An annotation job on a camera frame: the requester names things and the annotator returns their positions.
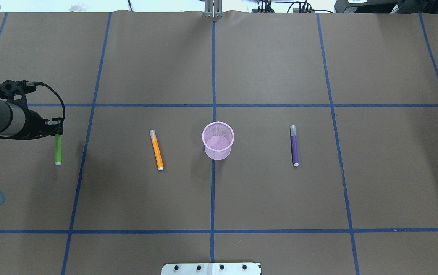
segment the purple marker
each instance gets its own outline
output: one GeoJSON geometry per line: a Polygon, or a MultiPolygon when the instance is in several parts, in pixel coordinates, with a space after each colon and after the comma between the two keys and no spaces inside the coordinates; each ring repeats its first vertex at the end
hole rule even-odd
{"type": "Polygon", "coordinates": [[[294,167],[299,165],[299,153],[297,152],[297,131],[295,125],[290,126],[290,143],[292,144],[292,163],[294,167]]]}

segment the silver clamp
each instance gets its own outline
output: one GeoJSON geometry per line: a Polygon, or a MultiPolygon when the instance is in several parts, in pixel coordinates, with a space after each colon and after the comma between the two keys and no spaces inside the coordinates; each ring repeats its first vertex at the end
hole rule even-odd
{"type": "Polygon", "coordinates": [[[221,18],[222,13],[222,0],[205,0],[205,17],[221,18]]]}

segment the mesh cup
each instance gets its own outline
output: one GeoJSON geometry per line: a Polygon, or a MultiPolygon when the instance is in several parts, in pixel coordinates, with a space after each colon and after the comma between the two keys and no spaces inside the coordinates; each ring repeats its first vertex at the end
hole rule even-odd
{"type": "Polygon", "coordinates": [[[233,129],[224,122],[212,122],[202,132],[205,153],[213,160],[224,160],[234,143],[233,129]]]}

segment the orange marker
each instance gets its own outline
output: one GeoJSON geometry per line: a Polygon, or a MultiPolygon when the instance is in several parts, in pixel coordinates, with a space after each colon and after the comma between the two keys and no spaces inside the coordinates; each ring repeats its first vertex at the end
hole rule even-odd
{"type": "Polygon", "coordinates": [[[151,140],[153,142],[154,156],[156,157],[156,164],[158,165],[158,170],[162,171],[164,169],[163,160],[161,159],[161,152],[159,150],[158,139],[156,139],[156,132],[154,130],[149,131],[151,135],[151,140]]]}

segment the white bracket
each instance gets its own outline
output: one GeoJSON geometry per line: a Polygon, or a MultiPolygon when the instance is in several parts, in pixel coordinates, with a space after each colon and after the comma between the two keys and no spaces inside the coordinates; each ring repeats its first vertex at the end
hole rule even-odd
{"type": "Polygon", "coordinates": [[[260,263],[165,264],[161,275],[261,275],[260,263]]]}
{"type": "Polygon", "coordinates": [[[221,18],[222,13],[222,0],[205,0],[205,17],[221,18]]]}

